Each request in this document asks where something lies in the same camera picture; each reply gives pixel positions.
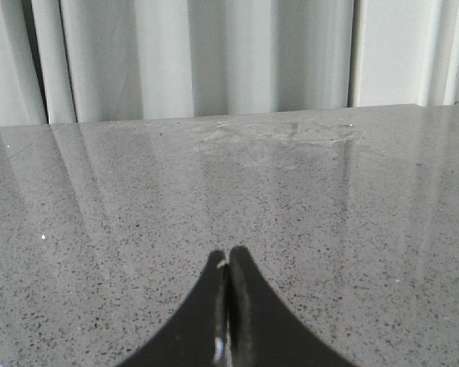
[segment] white backdrop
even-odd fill
[[[458,100],[459,0],[0,0],[0,125]]]

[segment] gray countertop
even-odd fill
[[[459,366],[459,105],[0,128],[0,365],[115,365],[246,245],[366,366]]]

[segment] white curtain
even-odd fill
[[[459,0],[0,0],[0,125],[458,100]]]

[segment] black object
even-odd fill
[[[174,316],[119,367],[222,367],[229,320],[235,367],[353,367],[279,300],[247,248],[211,252]]]

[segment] speckled quartz surface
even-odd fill
[[[459,105],[0,128],[0,365],[116,365],[239,244],[358,365],[459,366]]]

